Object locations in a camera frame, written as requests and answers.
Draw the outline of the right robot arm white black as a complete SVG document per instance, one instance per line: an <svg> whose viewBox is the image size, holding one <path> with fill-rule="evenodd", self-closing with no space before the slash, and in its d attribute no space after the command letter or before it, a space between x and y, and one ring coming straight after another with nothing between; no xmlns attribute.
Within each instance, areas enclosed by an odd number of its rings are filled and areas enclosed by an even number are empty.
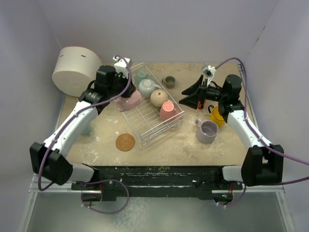
<svg viewBox="0 0 309 232"><path fill-rule="evenodd" d="M226 189L232 181L249 187L279 184L282 181L283 157L278 152L283 152L283 148L265 139L250 118L245 117L247 111L239 100L242 79L230 74L220 87L217 84L207 86L203 78L201 75L192 86L182 91L185 97L179 103L203 109L206 100L218 102L219 114L247 148L243 164L223 167L222 173L215 177L215 185Z"/></svg>

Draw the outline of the pale grey white mug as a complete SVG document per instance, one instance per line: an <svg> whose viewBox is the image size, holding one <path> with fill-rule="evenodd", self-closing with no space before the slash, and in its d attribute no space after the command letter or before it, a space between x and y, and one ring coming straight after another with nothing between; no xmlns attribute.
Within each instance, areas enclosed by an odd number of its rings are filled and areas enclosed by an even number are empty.
<svg viewBox="0 0 309 232"><path fill-rule="evenodd" d="M152 79L143 79L139 83L138 91L143 98L150 98L151 94L162 87L157 85Z"/></svg>

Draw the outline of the light pink mug white inside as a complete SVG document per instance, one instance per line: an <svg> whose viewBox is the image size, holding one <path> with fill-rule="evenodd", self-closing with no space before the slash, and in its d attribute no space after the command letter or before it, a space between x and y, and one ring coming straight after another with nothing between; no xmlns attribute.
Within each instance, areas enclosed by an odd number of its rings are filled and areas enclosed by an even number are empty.
<svg viewBox="0 0 309 232"><path fill-rule="evenodd" d="M115 100L116 108L120 112L129 111L141 104L142 96L138 90L134 91L128 98L118 97Z"/></svg>

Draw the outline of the sage green cup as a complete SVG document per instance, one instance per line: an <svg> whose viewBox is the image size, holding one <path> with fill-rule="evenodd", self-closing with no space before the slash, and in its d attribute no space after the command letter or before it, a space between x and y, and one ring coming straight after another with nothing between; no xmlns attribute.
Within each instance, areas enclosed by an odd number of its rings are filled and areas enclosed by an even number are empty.
<svg viewBox="0 0 309 232"><path fill-rule="evenodd" d="M141 72L138 72L134 76L133 80L134 80L135 85L138 86L142 80L148 79L148 78L149 78L149 75L146 72L141 71Z"/></svg>

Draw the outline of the beige round mug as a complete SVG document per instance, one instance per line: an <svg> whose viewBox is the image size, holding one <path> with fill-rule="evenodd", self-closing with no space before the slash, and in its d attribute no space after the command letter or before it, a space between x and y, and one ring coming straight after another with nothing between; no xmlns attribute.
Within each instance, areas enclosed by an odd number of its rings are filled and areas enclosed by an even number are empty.
<svg viewBox="0 0 309 232"><path fill-rule="evenodd" d="M168 93L162 89L157 89L151 93L150 101L154 107L160 108L169 99Z"/></svg>

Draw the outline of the coral pink mug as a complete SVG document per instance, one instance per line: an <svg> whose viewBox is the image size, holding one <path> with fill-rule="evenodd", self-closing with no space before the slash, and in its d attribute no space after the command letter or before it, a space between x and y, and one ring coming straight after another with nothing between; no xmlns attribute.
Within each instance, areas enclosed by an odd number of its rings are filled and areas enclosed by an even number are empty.
<svg viewBox="0 0 309 232"><path fill-rule="evenodd" d="M167 101L161 106L160 119L163 122L170 123L177 118L176 115L178 113L179 111L175 108L174 103Z"/></svg>

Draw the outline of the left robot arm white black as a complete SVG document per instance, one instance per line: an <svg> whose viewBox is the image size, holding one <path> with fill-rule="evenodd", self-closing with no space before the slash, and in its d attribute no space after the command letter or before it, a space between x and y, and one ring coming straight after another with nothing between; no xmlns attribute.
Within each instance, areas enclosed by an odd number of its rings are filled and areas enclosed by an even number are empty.
<svg viewBox="0 0 309 232"><path fill-rule="evenodd" d="M124 60L114 65L102 65L80 95L73 111L59 128L41 144L34 142L30 149L31 164L38 175L41 191L42 178L52 184L63 185L68 181L82 182L88 189L99 185L95 168L85 164L72 164L67 159L72 145L108 104L121 96L129 96L131 89L131 66Z"/></svg>

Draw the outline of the light blue mug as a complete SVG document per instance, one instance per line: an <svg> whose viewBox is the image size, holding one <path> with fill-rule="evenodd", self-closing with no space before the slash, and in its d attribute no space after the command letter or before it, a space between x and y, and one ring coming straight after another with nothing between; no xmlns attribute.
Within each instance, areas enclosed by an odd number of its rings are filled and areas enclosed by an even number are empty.
<svg viewBox="0 0 309 232"><path fill-rule="evenodd" d="M82 131L81 135L88 135L92 130L91 124L89 123L85 129Z"/></svg>

